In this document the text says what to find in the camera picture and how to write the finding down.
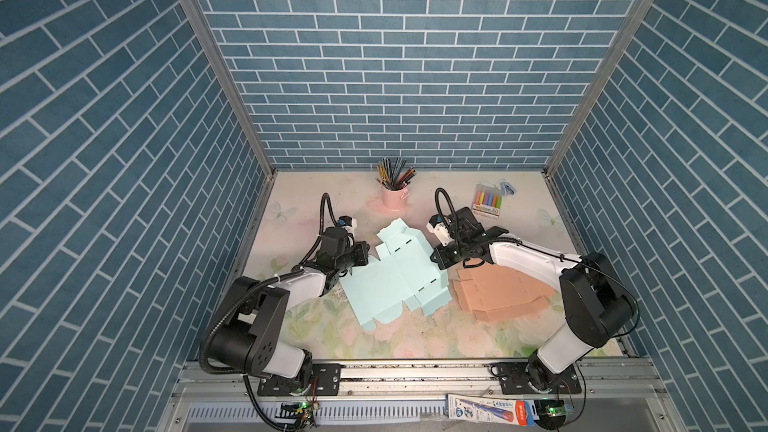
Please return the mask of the light blue paper box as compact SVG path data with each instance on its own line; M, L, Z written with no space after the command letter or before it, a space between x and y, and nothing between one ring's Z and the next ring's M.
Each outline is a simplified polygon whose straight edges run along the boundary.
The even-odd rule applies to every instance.
M393 322L404 308L429 316L452 300L447 272L431 261L433 248L420 230L397 218L378 238L378 256L340 279L363 329Z

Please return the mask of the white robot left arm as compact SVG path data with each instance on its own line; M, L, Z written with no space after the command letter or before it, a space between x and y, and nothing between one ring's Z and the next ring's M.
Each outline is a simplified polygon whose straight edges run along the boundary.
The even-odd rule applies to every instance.
M318 235L290 272L265 280L241 276L227 290L202 337L198 363L211 375L275 378L291 394L314 380L312 353L280 340L286 313L332 291L353 268L368 264L370 246L354 236L355 221L320 201Z

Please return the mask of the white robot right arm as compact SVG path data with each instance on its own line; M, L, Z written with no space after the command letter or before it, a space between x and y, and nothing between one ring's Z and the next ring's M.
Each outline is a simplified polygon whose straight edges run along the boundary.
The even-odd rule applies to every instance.
M470 208L456 209L442 187L435 190L434 202L436 214L427 229L440 242L430 256L439 268L500 266L561 295L565 324L528 359L525 374L532 390L558 388L580 359L619 337L627 323L639 321L638 300L604 255L564 254L524 242L498 226L486 229Z

